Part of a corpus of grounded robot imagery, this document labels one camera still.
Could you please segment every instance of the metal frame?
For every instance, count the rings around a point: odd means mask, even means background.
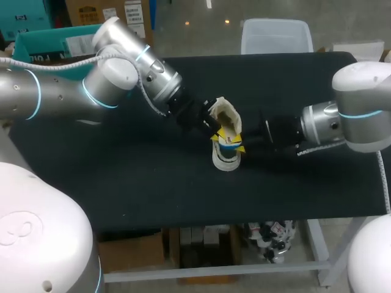
[[[308,220],[307,226],[315,261],[298,264],[253,264],[226,267],[200,267],[194,269],[152,270],[145,272],[107,273],[105,283],[160,280],[184,277],[202,277],[217,275],[245,275],[250,273],[297,272],[305,270],[319,271],[320,286],[333,285],[347,265],[350,243],[366,217],[353,218],[343,234],[337,248],[329,255],[318,220]]]

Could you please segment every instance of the shoe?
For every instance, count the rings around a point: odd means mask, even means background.
[[[212,161],[225,172],[234,171],[240,165],[242,121],[239,113],[224,97],[216,99],[209,108],[210,115],[222,126],[219,136],[212,138]]]

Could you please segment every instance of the black tablecloth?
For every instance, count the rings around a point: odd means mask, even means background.
[[[244,129],[266,115],[300,114],[333,99],[347,53],[167,59],[198,98],[225,96]],[[134,93],[101,126],[68,120],[17,123],[12,139],[34,171],[77,201],[95,231],[357,217],[386,212],[376,156],[346,146],[299,158],[243,159],[225,173],[211,142],[183,134]],[[386,168],[391,153],[384,152]]]

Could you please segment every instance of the concrete floor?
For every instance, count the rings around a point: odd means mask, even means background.
[[[243,21],[285,18],[307,22],[314,50],[333,42],[381,39],[391,48],[391,2],[386,0],[158,0],[155,51],[163,57],[240,54]],[[329,249],[349,219],[322,220]],[[311,259],[307,239],[299,233],[287,262]],[[246,275],[230,285],[180,286],[176,280],[108,284],[109,293],[127,292],[275,292],[349,293],[346,273],[336,285],[318,286],[315,272]]]

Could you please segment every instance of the clear plastic bin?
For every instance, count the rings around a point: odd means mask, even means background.
[[[305,52],[313,52],[313,46],[304,21],[254,18],[244,22],[242,55]]]

